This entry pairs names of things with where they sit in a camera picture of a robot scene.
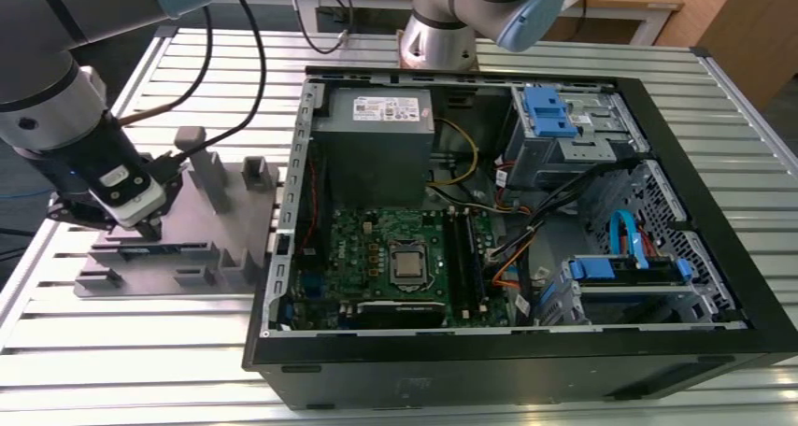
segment blue tab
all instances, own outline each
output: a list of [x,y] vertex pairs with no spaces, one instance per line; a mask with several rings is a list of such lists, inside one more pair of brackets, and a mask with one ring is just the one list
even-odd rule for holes
[[685,282],[689,283],[691,279],[694,279],[694,270],[690,267],[690,263],[685,258],[679,258],[675,260],[675,268],[678,269],[679,273],[682,274],[682,278]]
[[543,305],[546,303],[546,300],[548,300],[548,297],[554,293],[554,289],[555,283],[548,284],[548,287],[546,288],[546,291],[543,291],[543,294],[540,296],[540,305]]
[[606,258],[579,258],[579,265],[585,269],[585,277],[590,279],[615,279],[615,271]]
[[536,136],[573,138],[579,131],[567,117],[567,106],[552,87],[524,87],[523,105],[535,125]]
[[573,261],[569,263],[569,267],[571,268],[571,278],[577,281],[585,279],[585,271],[582,270],[579,263]]

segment metal table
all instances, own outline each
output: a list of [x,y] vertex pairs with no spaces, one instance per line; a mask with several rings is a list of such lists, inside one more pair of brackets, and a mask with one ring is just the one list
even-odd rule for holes
[[[335,35],[314,35],[330,46]],[[316,55],[295,33],[264,33],[267,99],[222,157],[288,157],[307,64],[394,67],[392,36],[356,36]],[[250,32],[216,33],[196,96],[128,134],[144,151],[171,149],[179,126],[210,135],[236,125],[256,92]],[[171,101],[200,68],[204,32],[157,37],[115,107]],[[486,71],[641,78],[790,316],[798,320],[797,161],[711,59],[677,48],[540,43],[524,54],[479,44]],[[258,374],[240,370],[252,297],[81,301],[73,278],[96,233],[45,221],[0,295],[0,424],[794,424],[798,359],[722,376],[658,401],[502,405],[396,411],[292,412]]]

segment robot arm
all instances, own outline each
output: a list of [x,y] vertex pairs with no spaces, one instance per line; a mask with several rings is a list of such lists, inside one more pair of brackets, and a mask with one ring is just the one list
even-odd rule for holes
[[167,193],[68,51],[210,2],[0,0],[0,137],[57,190],[53,219],[156,234]]
[[528,49],[566,1],[577,0],[412,0],[402,38],[404,64],[420,69],[468,69],[476,60],[475,32],[506,50]]
[[[159,215],[180,190],[176,163],[145,162],[69,50],[206,6],[211,0],[0,0],[0,138],[57,191],[48,216],[160,236]],[[468,69],[475,32],[524,50],[563,0],[414,0],[402,41],[407,65]]]

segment sticker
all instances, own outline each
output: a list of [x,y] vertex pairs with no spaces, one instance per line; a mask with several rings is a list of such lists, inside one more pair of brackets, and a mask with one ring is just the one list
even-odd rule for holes
[[587,115],[571,115],[569,116],[569,118],[571,119],[571,122],[574,122],[575,124],[594,124],[593,120],[590,119],[590,116]]
[[532,281],[542,281],[548,278],[551,271],[543,266],[538,267],[538,272],[532,275]]
[[507,173],[504,171],[496,171],[496,186],[500,188],[507,186]]
[[650,3],[649,8],[673,8],[678,9],[677,4],[667,4],[667,3]]
[[520,294],[515,296],[515,307],[523,312],[526,316],[528,316],[528,308],[531,307],[526,299],[522,297]]
[[358,97],[354,100],[355,121],[418,122],[419,116],[415,97]]

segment cable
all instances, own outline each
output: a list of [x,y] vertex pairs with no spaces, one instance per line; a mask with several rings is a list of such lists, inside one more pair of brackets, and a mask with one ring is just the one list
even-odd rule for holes
[[168,111],[172,111],[175,107],[183,104],[188,100],[188,98],[194,95],[195,91],[200,87],[202,82],[204,81],[204,76],[208,73],[208,68],[211,67],[211,58],[214,57],[214,18],[211,17],[211,10],[208,6],[202,8],[202,14],[204,15],[204,25],[206,25],[206,43],[204,43],[204,61],[202,63],[202,67],[199,68],[198,78],[195,78],[195,82],[186,90],[183,96],[178,98],[174,102],[163,106],[156,106],[155,108],[149,108],[145,111],[135,113],[129,116],[125,116],[119,119],[120,125],[125,126],[132,124],[133,122],[143,121],[145,119],[152,118]]
[[463,200],[455,199],[452,196],[450,196],[440,188],[430,186],[428,187],[431,190],[435,191],[435,193],[438,193],[438,195],[440,195],[450,203],[452,203],[454,205],[460,205],[460,206],[470,206],[472,208],[478,208],[478,209],[483,209],[484,211],[488,211],[491,213],[496,213],[496,214],[514,214],[511,211],[507,210],[502,210],[499,208],[494,208],[492,206],[487,206],[487,205],[482,205],[482,204],[472,204],[470,202],[466,202]]
[[582,0],[582,14],[579,15],[579,20],[577,21],[577,30],[574,34],[569,36],[565,41],[573,41],[581,34],[582,28],[585,27],[585,22],[587,21],[587,0]]
[[498,170],[498,171],[502,171],[502,170],[504,170],[504,169],[508,169],[508,168],[510,168],[510,167],[512,167],[512,166],[515,166],[515,162],[506,162],[506,163],[502,163],[502,164],[499,164],[499,165],[496,166],[496,170]]
[[[458,175],[455,174],[455,168],[454,167],[448,168],[448,176],[451,178],[456,178],[458,177]],[[479,200],[476,200],[476,197],[474,197],[474,194],[468,190],[466,184],[462,181],[458,181],[455,183],[455,185],[458,186],[458,188],[460,189],[460,191],[466,195],[466,198],[468,199],[468,202],[471,202],[472,204],[479,204]]]
[[[338,1],[338,4],[342,6],[342,8],[344,8],[344,9],[347,8],[340,0],[335,0],[335,1]],[[296,0],[291,0],[291,2],[295,6],[296,23],[299,24],[299,31],[302,32],[302,36],[304,36],[304,41],[307,41],[311,49],[315,50],[319,54],[322,54],[322,55],[332,54],[343,46],[343,44],[347,41],[347,35],[350,34],[350,32],[354,31],[354,3],[352,3],[352,1],[347,0],[347,2],[350,3],[350,29],[344,29],[344,31],[340,33],[340,37],[338,38],[338,43],[335,43],[335,46],[332,46],[327,50],[320,49],[315,45],[314,41],[311,40],[311,36],[308,35],[308,31],[304,27],[304,22],[302,20],[302,13],[299,12],[299,2]]]
[[[502,205],[502,194],[503,194],[503,188],[499,188],[499,190],[496,191],[496,196],[494,198],[494,204],[496,205],[496,208],[500,209],[502,211],[512,211],[511,206]],[[531,209],[528,209],[526,206],[519,206],[519,211],[523,214],[526,214],[527,216],[532,214]]]
[[479,148],[476,147],[476,143],[474,142],[474,138],[471,138],[471,136],[466,133],[466,130],[463,130],[463,127],[460,127],[452,121],[446,120],[443,118],[435,118],[435,120],[438,122],[442,122],[443,124],[446,124],[454,130],[456,130],[458,133],[463,136],[463,138],[466,139],[468,145],[471,146],[471,156],[472,156],[472,158],[471,158],[471,167],[468,167],[468,170],[466,171],[464,174],[462,174],[456,178],[452,178],[451,180],[431,181],[430,183],[427,183],[427,186],[430,186],[430,187],[454,185],[459,181],[466,180],[468,177],[471,177],[471,174],[474,174],[476,172],[476,165],[479,163]]
[[247,0],[238,0],[238,2],[240,3],[240,8],[243,9],[244,14],[247,15],[247,21],[250,22],[252,34],[255,35],[255,42],[258,46],[258,58],[260,60],[260,80],[258,83],[258,93],[255,102],[252,103],[252,109],[250,110],[250,114],[247,115],[247,118],[244,118],[244,121],[242,121],[236,127],[230,129],[222,135],[218,135],[216,137],[203,141],[194,148],[175,155],[175,158],[172,160],[178,163],[180,163],[183,160],[191,157],[200,150],[206,150],[208,147],[218,144],[219,141],[230,138],[232,135],[240,132],[250,125],[250,122],[252,122],[252,119],[258,114],[258,110],[260,109],[260,101],[263,100],[263,93],[266,92],[266,75],[268,72],[266,66],[266,49],[263,48],[263,38],[260,38],[260,29],[258,28],[258,21],[255,19],[255,15],[252,14],[250,4],[247,3]]
[[[578,174],[574,178],[565,182],[555,190],[552,190],[543,199],[543,201],[539,203],[535,212],[530,217],[528,227],[531,227],[536,222],[542,221],[547,215],[556,212],[559,208],[577,201],[577,199],[579,199],[582,191],[591,184],[593,179],[595,177],[611,171],[634,168],[639,165],[641,161],[641,158],[634,157],[619,160],[614,163],[601,163],[594,165],[581,174]],[[507,250],[516,247],[523,242],[523,240],[528,238],[528,236],[532,233],[532,230],[528,229],[528,227],[527,230],[522,234],[519,234],[519,236],[516,236],[503,246],[498,247],[491,252],[491,257],[502,255]]]
[[0,263],[4,263],[5,261],[15,260],[16,258],[20,258],[24,254],[25,254],[25,252],[23,251],[23,252],[12,254],[9,256],[5,256],[5,257],[0,258]]
[[315,165],[314,161],[308,159],[308,165],[311,167],[311,198],[314,203],[314,218],[311,219],[311,228],[308,228],[308,233],[304,235],[304,239],[302,240],[302,247],[299,251],[304,254],[304,248],[308,245],[308,241],[311,240],[311,236],[314,236],[314,228],[315,228],[315,219],[319,216],[319,201],[318,195],[315,192]]
[[40,190],[36,192],[24,192],[21,194],[3,194],[0,195],[0,200],[13,200],[13,199],[28,199],[29,197],[36,197],[37,195],[43,195],[52,192],[52,190]]
[[650,256],[659,256],[659,251],[657,250],[657,246],[655,246],[651,238],[643,231],[642,227],[638,226],[637,230],[639,231],[639,235],[643,236],[643,247],[646,248],[646,254]]
[[523,244],[523,246],[519,247],[519,249],[516,250],[516,252],[512,254],[512,256],[510,257],[510,259],[507,260],[507,262],[503,264],[502,268],[499,269],[499,271],[496,272],[496,275],[494,275],[494,278],[491,279],[491,283],[494,286],[510,286],[514,288],[519,288],[518,283],[510,283],[508,281],[502,281],[502,275],[504,273],[504,271],[507,270],[507,268],[510,267],[510,265],[512,265],[512,263],[515,262],[515,260],[519,259],[519,257],[523,254],[523,251],[526,249],[528,249],[528,247],[532,245],[532,242],[535,242],[535,236],[532,235],[532,237],[530,237],[528,241],[526,241],[526,243]]
[[17,248],[9,248],[8,250],[0,251],[0,256],[8,255],[11,253],[19,253],[20,251],[25,251],[27,249],[28,249],[28,246],[17,247]]

